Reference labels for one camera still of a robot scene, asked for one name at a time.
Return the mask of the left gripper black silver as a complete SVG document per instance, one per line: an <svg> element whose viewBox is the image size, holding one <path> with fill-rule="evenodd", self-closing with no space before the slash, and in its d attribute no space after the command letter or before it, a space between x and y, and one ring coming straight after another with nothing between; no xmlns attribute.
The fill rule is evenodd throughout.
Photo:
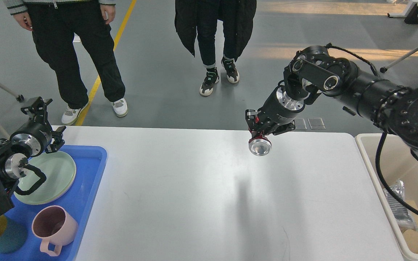
<svg viewBox="0 0 418 261"><path fill-rule="evenodd" d="M55 153L65 144L63 132L66 126L54 130L48 121L48 105L53 99L43 99L36 96L29 99L21 107L23 114L29 116L31 121L23 124L11 137L11 150L26 157L36 157L46 153Z"/></svg>

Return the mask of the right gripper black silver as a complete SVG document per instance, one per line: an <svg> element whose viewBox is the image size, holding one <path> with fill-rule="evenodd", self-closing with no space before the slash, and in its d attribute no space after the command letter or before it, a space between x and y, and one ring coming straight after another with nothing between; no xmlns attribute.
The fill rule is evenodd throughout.
<svg viewBox="0 0 418 261"><path fill-rule="evenodd" d="M295 118L304 110L304 102L292 99L280 86L269 95L260 109L246 109L245 120L251 135L280 135L296 129ZM267 134L265 124L271 125Z"/></svg>

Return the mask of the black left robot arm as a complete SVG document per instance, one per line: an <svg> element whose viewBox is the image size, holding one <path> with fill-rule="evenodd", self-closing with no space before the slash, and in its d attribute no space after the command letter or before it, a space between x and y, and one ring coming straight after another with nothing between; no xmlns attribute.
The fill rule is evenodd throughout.
<svg viewBox="0 0 418 261"><path fill-rule="evenodd" d="M28 159L43 152L57 152L65 143L65 126L53 130L48 121L47 107L52 99L38 96L29 102L29 106L21 108L29 116L28 121L9 139L0 138L0 216L14 207L13 193L29 195L46 181L45 174L30 165Z"/></svg>

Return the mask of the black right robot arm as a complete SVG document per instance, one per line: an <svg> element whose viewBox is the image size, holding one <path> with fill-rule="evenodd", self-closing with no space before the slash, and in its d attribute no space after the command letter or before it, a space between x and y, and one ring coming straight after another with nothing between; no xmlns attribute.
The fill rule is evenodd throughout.
<svg viewBox="0 0 418 261"><path fill-rule="evenodd" d="M284 68L277 87L258 110L245 111L252 137L249 150L256 156L267 155L271 142L267 136L295 129L295 118L321 95L341 102L343 110L373 122L382 130L376 152L376 169L382 185L389 186L381 174L380 155L387 134L400 137L418 161L418 87L410 88L362 71L346 58L329 55L326 46L310 46L297 51Z"/></svg>

